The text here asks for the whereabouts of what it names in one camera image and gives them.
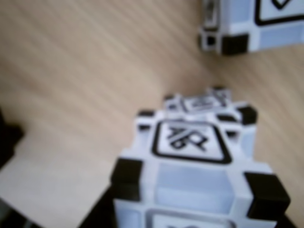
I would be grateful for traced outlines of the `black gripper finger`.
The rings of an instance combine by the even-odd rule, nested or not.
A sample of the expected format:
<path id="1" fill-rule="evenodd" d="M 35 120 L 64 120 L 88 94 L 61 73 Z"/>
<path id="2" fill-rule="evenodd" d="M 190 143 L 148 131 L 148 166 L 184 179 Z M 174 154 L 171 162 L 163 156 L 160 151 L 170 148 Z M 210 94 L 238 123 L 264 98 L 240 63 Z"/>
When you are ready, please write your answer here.
<path id="1" fill-rule="evenodd" d="M 0 115 L 0 167 L 9 163 L 15 154 L 15 146 L 24 136 L 20 125 L 10 124 Z M 114 228 L 114 207 L 111 190 L 107 189 L 88 213 L 81 228 Z M 36 222 L 25 217 L 3 199 L 0 200 L 0 226 L 2 228 L 40 228 Z"/>

